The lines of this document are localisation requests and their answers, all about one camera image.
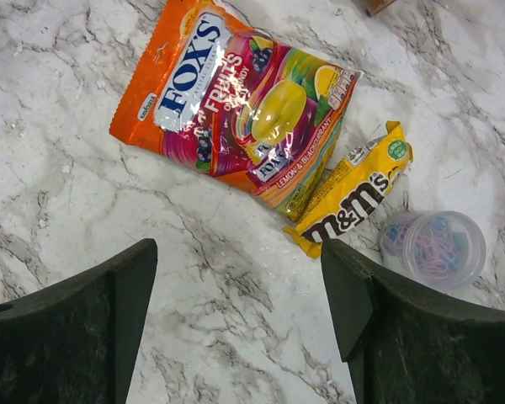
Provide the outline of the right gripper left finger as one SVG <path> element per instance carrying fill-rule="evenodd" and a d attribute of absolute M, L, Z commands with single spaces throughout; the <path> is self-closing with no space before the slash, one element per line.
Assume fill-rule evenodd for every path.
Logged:
<path fill-rule="evenodd" d="M 0 403 L 124 403 L 157 271 L 143 239 L 0 304 Z"/>

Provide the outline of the small grey cup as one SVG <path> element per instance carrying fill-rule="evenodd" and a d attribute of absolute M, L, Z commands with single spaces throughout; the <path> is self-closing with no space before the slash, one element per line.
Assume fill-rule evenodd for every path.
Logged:
<path fill-rule="evenodd" d="M 486 262 L 486 241 L 467 215 L 452 210 L 393 217 L 379 237 L 384 266 L 436 290 L 471 284 Z"/>

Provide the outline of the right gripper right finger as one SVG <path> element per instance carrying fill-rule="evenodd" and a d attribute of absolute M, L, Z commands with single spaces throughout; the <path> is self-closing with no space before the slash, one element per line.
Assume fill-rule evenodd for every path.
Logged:
<path fill-rule="evenodd" d="M 339 240 L 322 275 L 359 403 L 505 403 L 505 311 L 397 274 Z"/>

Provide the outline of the yellow M&M's packet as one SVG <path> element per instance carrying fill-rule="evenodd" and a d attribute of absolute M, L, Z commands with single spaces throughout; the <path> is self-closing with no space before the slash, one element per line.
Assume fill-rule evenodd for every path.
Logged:
<path fill-rule="evenodd" d="M 386 134 L 349 153 L 316 189 L 297 222 L 283 231 L 307 256 L 318 258 L 325 241 L 367 220 L 413 161 L 401 122 L 388 121 Z"/>

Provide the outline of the wooden shelf rack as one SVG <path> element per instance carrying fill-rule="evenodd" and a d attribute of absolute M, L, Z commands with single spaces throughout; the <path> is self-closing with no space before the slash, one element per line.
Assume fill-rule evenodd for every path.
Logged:
<path fill-rule="evenodd" d="M 396 0 L 365 0 L 366 12 L 369 16 L 375 16 Z"/>

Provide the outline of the Fox's fruits candy bag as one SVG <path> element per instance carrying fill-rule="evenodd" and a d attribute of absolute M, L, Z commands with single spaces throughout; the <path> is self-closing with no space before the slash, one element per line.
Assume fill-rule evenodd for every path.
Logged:
<path fill-rule="evenodd" d="M 212 1 L 169 1 L 109 132 L 297 219 L 359 79 Z"/>

